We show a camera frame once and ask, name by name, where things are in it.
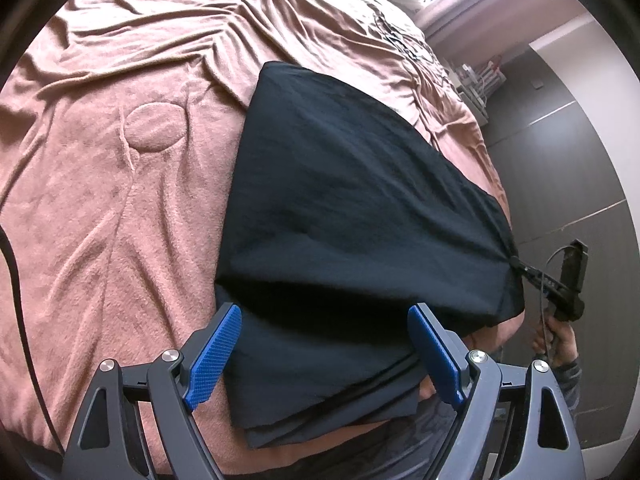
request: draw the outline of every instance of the pink blanket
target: pink blanket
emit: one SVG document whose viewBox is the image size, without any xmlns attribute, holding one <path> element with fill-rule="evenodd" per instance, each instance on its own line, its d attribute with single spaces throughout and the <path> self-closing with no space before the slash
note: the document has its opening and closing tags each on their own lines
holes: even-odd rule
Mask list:
<svg viewBox="0 0 640 480">
<path fill-rule="evenodd" d="M 399 52 L 381 19 L 424 57 Z M 0 94 L 0 223 L 64 442 L 100 361 L 149 362 L 211 318 L 244 111 L 272 59 L 392 107 L 506 211 L 472 114 L 422 33 L 385 0 L 70 0 Z M 52 447 L 0 269 L 0 418 Z M 195 416 L 226 473 L 287 465 L 370 430 L 251 451 L 231 427 L 223 383 Z M 143 417 L 166 470 L 150 409 Z"/>
</svg>

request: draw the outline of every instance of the hand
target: hand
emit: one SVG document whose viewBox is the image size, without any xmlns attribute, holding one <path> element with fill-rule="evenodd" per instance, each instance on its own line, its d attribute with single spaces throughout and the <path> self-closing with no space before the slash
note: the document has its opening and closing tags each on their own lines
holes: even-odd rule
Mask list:
<svg viewBox="0 0 640 480">
<path fill-rule="evenodd" d="M 558 321 L 549 312 L 545 312 L 546 341 L 551 350 L 551 342 L 554 336 L 558 338 L 556 353 L 551 362 L 552 368 L 569 364 L 578 357 L 578 345 L 575 342 L 575 333 L 571 324 L 567 321 Z M 542 332 L 542 321 L 538 322 L 536 334 L 531 343 L 531 348 L 537 354 L 545 353 L 545 344 Z"/>
</svg>

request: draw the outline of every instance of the cable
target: cable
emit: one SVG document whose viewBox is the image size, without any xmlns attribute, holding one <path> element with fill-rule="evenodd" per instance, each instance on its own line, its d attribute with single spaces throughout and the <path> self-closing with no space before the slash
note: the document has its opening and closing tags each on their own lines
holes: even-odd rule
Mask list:
<svg viewBox="0 0 640 480">
<path fill-rule="evenodd" d="M 540 276 L 540 321 L 542 323 L 542 339 L 545 341 L 546 362 L 549 363 L 549 365 L 551 364 L 551 362 L 549 360 L 549 346 L 548 346 L 548 343 L 546 342 L 545 310 L 544 310 L 543 304 L 542 304 L 543 303 L 543 297 L 545 295 L 546 268 L 551 263 L 551 260 L 553 260 L 559 253 L 561 253 L 561 251 L 564 251 L 565 249 L 577 250 L 577 248 L 572 246 L 572 245 L 565 245 L 565 246 L 562 246 L 559 249 L 555 250 L 554 253 L 551 256 L 549 256 L 549 259 L 546 261 L 545 266 L 542 267 L 542 275 Z"/>
<path fill-rule="evenodd" d="M 33 390 L 36 393 L 36 397 L 38 398 L 38 403 L 40 405 L 40 410 L 42 411 L 42 415 L 44 416 L 44 420 L 47 423 L 47 427 L 51 432 L 51 436 L 56 443 L 56 447 L 60 452 L 60 455 L 65 455 L 65 448 L 62 446 L 62 442 L 60 442 L 60 438 L 56 433 L 56 428 L 53 427 L 53 422 L 51 421 L 51 417 L 49 416 L 49 410 L 47 410 L 47 405 L 44 402 L 44 397 L 42 396 L 42 391 L 40 389 L 40 385 L 38 384 L 38 378 L 36 377 L 36 370 L 33 367 L 33 359 L 31 358 L 31 351 L 29 350 L 29 341 L 27 339 L 27 331 L 24 326 L 24 315 L 22 313 L 22 300 L 20 298 L 20 276 L 18 275 L 18 263 L 15 261 L 14 250 L 9 243 L 9 238 L 6 236 L 4 229 L 0 226 L 0 250 L 2 251 L 2 256 L 4 256 L 4 260 L 6 261 L 6 266 L 9 269 L 9 277 L 11 279 L 11 291 L 14 296 L 14 309 L 15 309 L 15 320 L 18 323 L 18 332 L 20 333 L 20 342 L 22 343 L 22 352 L 24 353 L 24 360 L 27 361 L 27 370 L 29 370 L 29 377 L 31 378 L 31 384 L 33 385 Z"/>
</svg>

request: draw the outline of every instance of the circular imprint on blanket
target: circular imprint on blanket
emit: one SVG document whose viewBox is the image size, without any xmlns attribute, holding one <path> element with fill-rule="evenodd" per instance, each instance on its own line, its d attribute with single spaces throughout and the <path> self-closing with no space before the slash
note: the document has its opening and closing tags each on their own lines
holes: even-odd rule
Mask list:
<svg viewBox="0 0 640 480">
<path fill-rule="evenodd" d="M 133 110 L 124 124 L 124 137 L 139 152 L 161 152 L 187 133 L 184 108 L 171 103 L 147 103 Z"/>
</svg>

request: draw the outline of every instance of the white wall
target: white wall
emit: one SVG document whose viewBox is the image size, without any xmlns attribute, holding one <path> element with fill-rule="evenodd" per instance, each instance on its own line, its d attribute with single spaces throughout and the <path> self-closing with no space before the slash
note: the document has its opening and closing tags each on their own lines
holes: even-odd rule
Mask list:
<svg viewBox="0 0 640 480">
<path fill-rule="evenodd" d="M 636 74 L 590 14 L 578 16 L 530 46 L 567 86 L 600 136 L 625 192 L 637 237 L 640 234 L 640 82 Z M 634 343 L 640 344 L 640 337 Z M 583 451 L 588 479 L 610 474 L 639 428 L 640 381 L 620 440 Z"/>
</svg>

